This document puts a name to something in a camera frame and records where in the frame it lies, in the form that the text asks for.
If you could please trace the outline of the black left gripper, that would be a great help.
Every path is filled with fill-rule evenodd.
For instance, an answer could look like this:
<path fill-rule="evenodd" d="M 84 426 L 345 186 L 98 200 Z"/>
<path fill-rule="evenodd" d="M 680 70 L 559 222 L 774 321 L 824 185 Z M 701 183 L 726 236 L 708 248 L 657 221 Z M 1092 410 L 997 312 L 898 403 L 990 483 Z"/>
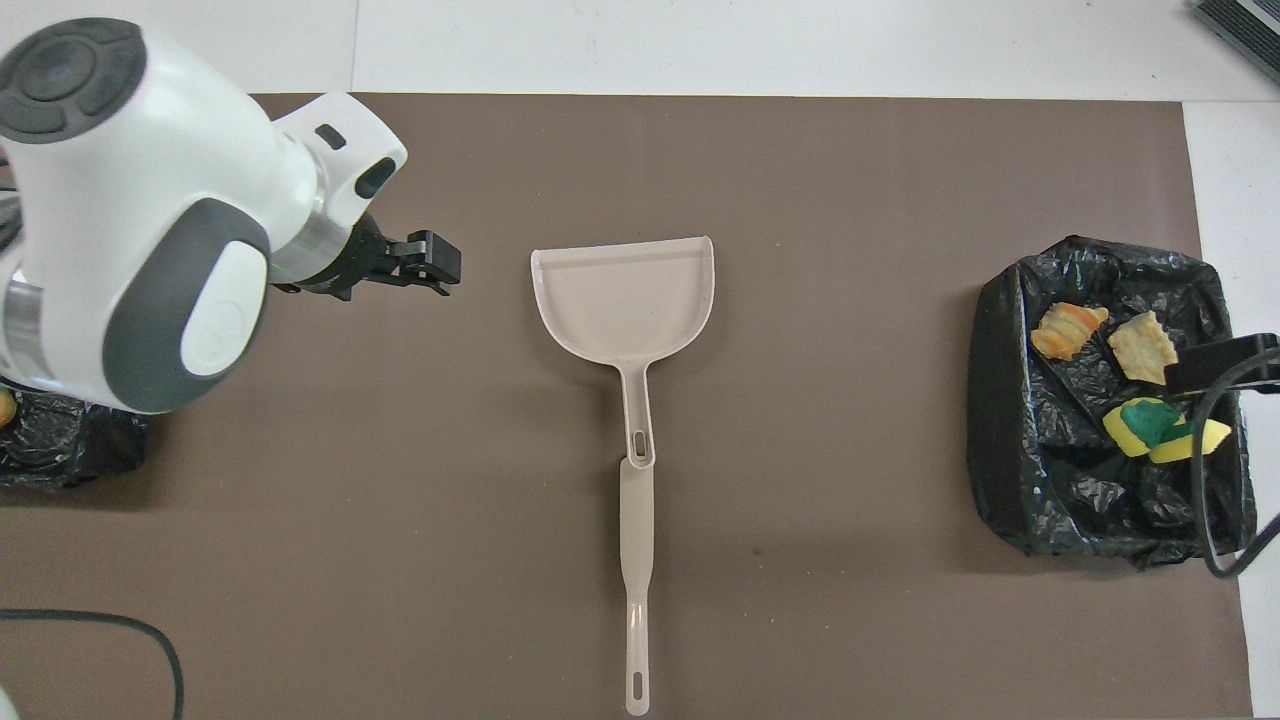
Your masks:
<path fill-rule="evenodd" d="M 287 293 L 310 292 L 340 301 L 364 282 L 428 287 L 449 297 L 461 282 L 462 252 L 431 231 L 415 231 L 404 241 L 385 236 L 365 211 L 347 231 L 326 218 L 308 220 L 302 231 L 271 254 L 271 286 Z"/>

